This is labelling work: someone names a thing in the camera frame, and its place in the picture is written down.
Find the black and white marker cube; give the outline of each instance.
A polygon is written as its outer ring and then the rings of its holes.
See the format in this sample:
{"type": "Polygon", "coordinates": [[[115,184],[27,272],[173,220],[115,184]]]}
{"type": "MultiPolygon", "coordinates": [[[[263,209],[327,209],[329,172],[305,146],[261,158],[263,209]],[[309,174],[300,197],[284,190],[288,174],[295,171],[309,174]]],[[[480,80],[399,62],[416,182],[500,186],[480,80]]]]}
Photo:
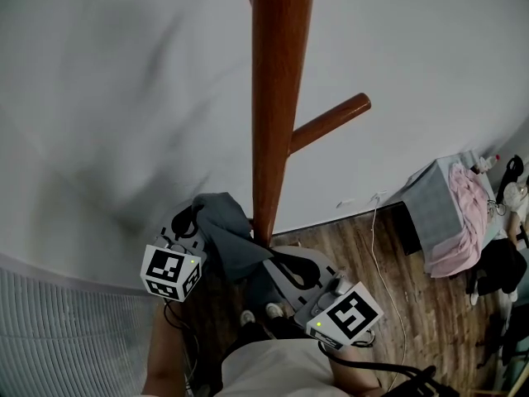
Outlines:
{"type": "Polygon", "coordinates": [[[202,276],[202,258],[166,248],[147,246],[141,279],[151,294],[184,301],[202,276]]]}
{"type": "Polygon", "coordinates": [[[384,312],[359,282],[327,310],[307,323],[306,332],[328,346],[340,349],[365,333],[384,312]]]}

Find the white cable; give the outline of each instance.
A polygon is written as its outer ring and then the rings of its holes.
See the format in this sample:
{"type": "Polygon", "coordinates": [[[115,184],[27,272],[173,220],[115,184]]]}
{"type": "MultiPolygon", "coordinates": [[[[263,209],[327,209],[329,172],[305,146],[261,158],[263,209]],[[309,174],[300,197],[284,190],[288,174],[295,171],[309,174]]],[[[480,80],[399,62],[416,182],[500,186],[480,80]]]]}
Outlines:
{"type": "MultiPolygon", "coordinates": [[[[400,366],[404,365],[404,359],[406,358],[406,349],[407,349],[407,335],[406,335],[406,328],[404,327],[403,318],[400,315],[400,312],[397,309],[397,305],[395,304],[395,300],[393,300],[393,296],[391,295],[391,292],[389,291],[388,286],[386,285],[386,281],[384,281],[384,278],[382,276],[382,273],[380,272],[379,263],[377,262],[377,258],[374,255],[374,220],[377,218],[377,207],[380,203],[380,197],[377,196],[377,203],[374,205],[374,216],[373,216],[373,223],[371,224],[371,257],[373,257],[374,265],[377,267],[377,271],[379,272],[380,279],[382,280],[382,284],[384,284],[384,288],[388,292],[388,296],[391,299],[391,304],[393,305],[393,308],[395,309],[395,312],[397,312],[398,320],[400,321],[400,326],[403,329],[404,334],[404,352],[403,352],[403,359],[400,362],[400,366]]],[[[393,378],[393,381],[391,385],[389,386],[389,390],[393,388],[393,385],[395,384],[395,381],[397,380],[398,374],[395,374],[395,377],[393,378]]]]}

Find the white sneaker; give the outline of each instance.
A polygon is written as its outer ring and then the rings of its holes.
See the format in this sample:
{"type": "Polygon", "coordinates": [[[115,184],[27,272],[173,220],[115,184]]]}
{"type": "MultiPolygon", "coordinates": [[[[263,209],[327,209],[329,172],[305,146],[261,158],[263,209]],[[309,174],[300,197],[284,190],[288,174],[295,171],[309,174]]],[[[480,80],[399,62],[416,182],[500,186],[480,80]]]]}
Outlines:
{"type": "Polygon", "coordinates": [[[241,326],[244,327],[247,323],[255,323],[255,316],[250,310],[244,310],[240,317],[241,326]]]}
{"type": "Polygon", "coordinates": [[[472,304],[473,306],[475,306],[477,303],[478,303],[478,298],[479,298],[479,294],[477,291],[473,292],[471,295],[470,295],[470,304],[472,304]]]}
{"type": "Polygon", "coordinates": [[[276,303],[268,303],[264,310],[266,311],[266,316],[270,319],[284,316],[283,310],[276,303]]]}
{"type": "Polygon", "coordinates": [[[514,303],[516,300],[518,300],[518,290],[515,289],[512,293],[508,294],[509,299],[514,303]]]}

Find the pink blanket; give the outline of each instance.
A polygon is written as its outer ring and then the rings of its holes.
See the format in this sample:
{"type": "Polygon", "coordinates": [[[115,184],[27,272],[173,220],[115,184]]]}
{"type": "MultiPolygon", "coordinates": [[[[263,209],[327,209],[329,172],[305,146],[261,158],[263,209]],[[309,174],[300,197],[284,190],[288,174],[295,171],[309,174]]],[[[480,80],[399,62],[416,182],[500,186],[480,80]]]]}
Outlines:
{"type": "Polygon", "coordinates": [[[450,189],[463,214],[463,230],[455,237],[437,244],[426,262],[432,278],[457,274],[474,266],[480,256],[487,231],[487,193],[478,176],[461,163],[453,164],[449,175],[450,189]]]}

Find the wooden coat rack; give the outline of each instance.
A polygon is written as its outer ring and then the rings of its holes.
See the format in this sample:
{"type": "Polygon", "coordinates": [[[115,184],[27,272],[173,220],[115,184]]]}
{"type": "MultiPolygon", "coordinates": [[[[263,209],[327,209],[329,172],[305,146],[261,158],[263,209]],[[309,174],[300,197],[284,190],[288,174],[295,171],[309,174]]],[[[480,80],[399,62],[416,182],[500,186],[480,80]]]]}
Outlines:
{"type": "Polygon", "coordinates": [[[312,0],[250,0],[254,235],[268,246],[288,157],[371,108],[363,94],[293,130],[312,0]]]}

